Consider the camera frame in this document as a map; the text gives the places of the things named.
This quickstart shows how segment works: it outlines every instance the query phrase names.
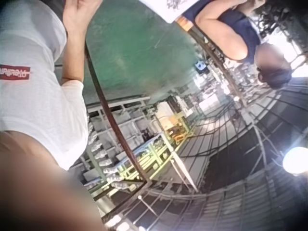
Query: hand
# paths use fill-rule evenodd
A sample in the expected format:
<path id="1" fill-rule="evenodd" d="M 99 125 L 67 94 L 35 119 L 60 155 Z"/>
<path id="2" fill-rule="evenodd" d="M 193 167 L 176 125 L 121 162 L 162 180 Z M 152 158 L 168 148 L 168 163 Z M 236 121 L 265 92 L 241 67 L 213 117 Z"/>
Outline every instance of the hand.
<path id="1" fill-rule="evenodd" d="M 68 34 L 86 35 L 91 19 L 103 0 L 66 0 L 63 23 Z"/>

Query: green floor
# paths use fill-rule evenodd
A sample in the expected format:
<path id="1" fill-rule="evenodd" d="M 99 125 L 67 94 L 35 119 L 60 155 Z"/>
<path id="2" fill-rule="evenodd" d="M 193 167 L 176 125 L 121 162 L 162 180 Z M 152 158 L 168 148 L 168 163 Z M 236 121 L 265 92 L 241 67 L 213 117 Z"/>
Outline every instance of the green floor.
<path id="1" fill-rule="evenodd" d="M 152 101 L 192 79 L 197 60 L 189 36 L 138 0 L 104 0 L 87 43 L 107 99 L 146 94 Z M 98 101 L 88 70 L 86 103 Z"/>

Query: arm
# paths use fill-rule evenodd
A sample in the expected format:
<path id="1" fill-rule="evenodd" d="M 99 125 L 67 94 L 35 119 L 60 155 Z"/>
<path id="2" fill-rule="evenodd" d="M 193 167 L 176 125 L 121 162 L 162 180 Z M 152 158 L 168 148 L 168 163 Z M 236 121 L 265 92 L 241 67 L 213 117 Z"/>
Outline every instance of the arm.
<path id="1" fill-rule="evenodd" d="M 66 0 L 63 22 L 68 38 L 61 85 L 84 79 L 84 51 L 88 25 L 103 0 Z"/>
<path id="2" fill-rule="evenodd" d="M 207 4 L 197 15 L 198 27 L 223 51 L 234 59 L 244 59 L 248 48 L 244 40 L 230 26 L 218 20 L 229 8 L 244 3 L 246 0 L 215 0 Z"/>

